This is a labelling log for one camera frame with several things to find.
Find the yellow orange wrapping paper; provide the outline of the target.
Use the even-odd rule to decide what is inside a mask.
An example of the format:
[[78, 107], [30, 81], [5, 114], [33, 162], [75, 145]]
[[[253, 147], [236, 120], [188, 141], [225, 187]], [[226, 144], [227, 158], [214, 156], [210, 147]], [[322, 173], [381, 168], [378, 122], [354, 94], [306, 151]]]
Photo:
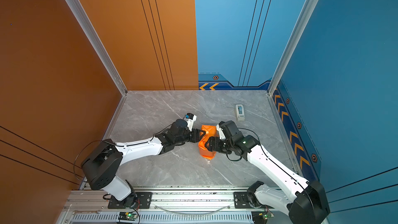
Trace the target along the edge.
[[201, 130], [205, 132], [205, 135], [198, 144], [200, 155], [205, 159], [212, 160], [217, 152], [208, 149], [208, 141], [211, 139], [211, 137], [218, 137], [216, 126], [202, 125]]

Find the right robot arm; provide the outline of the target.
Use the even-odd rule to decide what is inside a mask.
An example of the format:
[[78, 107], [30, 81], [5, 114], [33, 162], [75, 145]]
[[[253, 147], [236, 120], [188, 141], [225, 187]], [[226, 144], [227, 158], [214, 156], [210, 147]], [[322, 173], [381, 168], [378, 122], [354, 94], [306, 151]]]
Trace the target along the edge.
[[292, 172], [266, 151], [256, 138], [239, 134], [238, 140], [234, 141], [232, 137], [221, 140], [212, 136], [205, 147], [218, 153], [235, 153], [260, 169], [280, 188], [278, 191], [265, 184], [253, 185], [248, 191], [253, 203], [273, 207], [289, 216], [294, 224], [321, 224], [330, 214], [323, 185]]

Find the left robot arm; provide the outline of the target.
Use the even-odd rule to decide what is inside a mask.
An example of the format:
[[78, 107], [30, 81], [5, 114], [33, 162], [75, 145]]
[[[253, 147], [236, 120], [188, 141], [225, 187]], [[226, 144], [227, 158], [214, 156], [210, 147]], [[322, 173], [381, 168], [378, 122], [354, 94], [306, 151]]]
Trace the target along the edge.
[[206, 132], [200, 129], [165, 129], [153, 137], [129, 143], [103, 140], [81, 163], [81, 168], [92, 190], [103, 190], [121, 208], [138, 207], [138, 196], [126, 179], [117, 176], [119, 167], [127, 162], [157, 156], [185, 143], [198, 143]]

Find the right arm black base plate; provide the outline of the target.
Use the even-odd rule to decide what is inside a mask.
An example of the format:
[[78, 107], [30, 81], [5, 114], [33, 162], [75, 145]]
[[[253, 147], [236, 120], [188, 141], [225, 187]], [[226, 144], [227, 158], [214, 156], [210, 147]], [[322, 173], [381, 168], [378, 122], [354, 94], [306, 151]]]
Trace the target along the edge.
[[233, 192], [233, 200], [234, 207], [236, 209], [244, 209], [244, 208], [260, 208], [260, 209], [269, 209], [272, 208], [268, 205], [262, 205], [257, 203], [250, 203], [248, 193], [247, 192]]

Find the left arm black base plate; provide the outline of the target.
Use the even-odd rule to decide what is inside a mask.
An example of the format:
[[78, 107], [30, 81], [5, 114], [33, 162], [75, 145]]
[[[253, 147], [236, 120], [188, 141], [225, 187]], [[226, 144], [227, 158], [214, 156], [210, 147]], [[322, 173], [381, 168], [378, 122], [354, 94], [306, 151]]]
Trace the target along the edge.
[[150, 209], [152, 192], [135, 192], [122, 201], [111, 196], [108, 209]]

